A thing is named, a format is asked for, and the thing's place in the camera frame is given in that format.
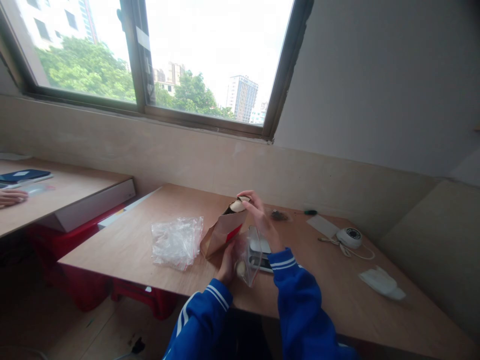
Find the building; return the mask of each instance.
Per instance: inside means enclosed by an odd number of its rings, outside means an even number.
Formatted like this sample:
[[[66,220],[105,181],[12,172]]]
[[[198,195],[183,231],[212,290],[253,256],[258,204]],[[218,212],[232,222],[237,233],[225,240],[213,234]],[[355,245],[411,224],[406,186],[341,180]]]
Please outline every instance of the building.
[[[269,102],[262,102],[260,107],[254,107],[250,115],[250,124],[261,125],[265,122],[265,116],[267,115],[267,109],[269,108]]]
[[[171,96],[175,95],[175,87],[180,85],[180,77],[185,73],[185,65],[168,62],[168,76],[160,68],[153,69],[153,82],[160,84]]]
[[[78,5],[80,6],[86,35],[92,43],[97,44],[99,38],[97,36],[97,31],[95,30],[94,18],[92,16],[92,9],[90,8],[89,0],[78,0]]]
[[[165,82],[165,73],[162,69],[153,69],[153,82],[160,83]]]
[[[237,121],[249,123],[252,109],[257,100],[259,85],[248,76],[237,75],[230,78],[226,95],[226,107],[231,108]]]
[[[80,3],[87,17],[90,16],[89,32]],[[37,48],[61,48],[63,37],[98,41],[88,0],[16,0],[16,4],[30,39]]]
[[[185,65],[179,65],[177,63],[168,62],[168,76],[166,78],[167,83],[172,83],[174,85],[180,85],[180,77],[185,72]]]

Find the tree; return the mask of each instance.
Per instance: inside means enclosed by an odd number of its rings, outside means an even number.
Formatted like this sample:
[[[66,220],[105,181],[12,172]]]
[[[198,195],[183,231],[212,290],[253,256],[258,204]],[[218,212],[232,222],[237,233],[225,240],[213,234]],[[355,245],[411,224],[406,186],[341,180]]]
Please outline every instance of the tree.
[[[156,103],[165,108],[235,120],[232,108],[218,108],[213,92],[204,84],[202,73],[193,76],[190,70],[186,71],[180,77],[180,85],[175,86],[175,96],[170,96],[160,86],[155,86],[155,95]]]
[[[113,56],[104,43],[64,37],[62,47],[36,49],[50,85],[55,88],[135,102],[127,63]]]

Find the desk surface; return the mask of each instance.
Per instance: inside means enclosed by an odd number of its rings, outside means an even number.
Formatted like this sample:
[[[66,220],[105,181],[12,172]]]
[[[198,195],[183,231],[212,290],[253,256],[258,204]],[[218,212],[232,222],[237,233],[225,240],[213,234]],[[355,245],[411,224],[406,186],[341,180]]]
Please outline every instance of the desk surface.
[[[211,262],[200,254],[185,272],[153,265],[150,225],[203,216],[206,230],[231,201],[227,196],[167,184],[60,262],[190,296],[208,285],[220,267],[221,254]],[[347,258],[337,246],[317,240],[320,233],[306,223],[309,216],[284,210],[294,221],[276,222],[275,227],[298,263],[315,276],[322,291],[322,308],[339,334],[439,359],[474,358],[474,343],[368,239],[364,243],[375,251],[374,260]],[[339,228],[352,226],[346,219],[326,218]],[[244,229],[251,223],[249,216]],[[405,291],[402,302],[377,294],[360,280],[358,274],[375,265],[386,270]],[[235,307],[279,316],[273,275],[260,272],[252,289],[236,280],[230,290]]]
[[[52,185],[55,190],[31,197],[14,206],[0,208],[0,237],[132,178],[130,175],[35,158],[19,161],[0,160],[0,174],[24,169],[51,172],[53,177],[42,183]]]

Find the paper bag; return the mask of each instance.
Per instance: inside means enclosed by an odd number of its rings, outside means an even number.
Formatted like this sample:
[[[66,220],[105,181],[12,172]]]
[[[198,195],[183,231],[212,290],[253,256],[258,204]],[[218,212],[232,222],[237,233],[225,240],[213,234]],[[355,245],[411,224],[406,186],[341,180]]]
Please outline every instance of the paper bag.
[[[240,232],[248,214],[248,211],[242,205],[242,201],[250,201],[250,198],[246,196],[238,197],[218,217],[216,223],[208,229],[200,243],[200,251],[205,258],[210,258]]]

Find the blue sleeve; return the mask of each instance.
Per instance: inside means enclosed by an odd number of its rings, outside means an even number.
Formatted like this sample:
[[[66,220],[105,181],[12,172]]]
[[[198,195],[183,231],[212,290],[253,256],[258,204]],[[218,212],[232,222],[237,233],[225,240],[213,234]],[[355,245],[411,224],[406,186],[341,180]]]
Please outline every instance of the blue sleeve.
[[[219,338],[232,294],[217,279],[181,309],[163,359],[205,359]]]
[[[351,347],[339,346],[334,324],[322,310],[315,277],[300,267],[292,251],[270,254],[278,287],[278,312],[284,359],[358,359]]]

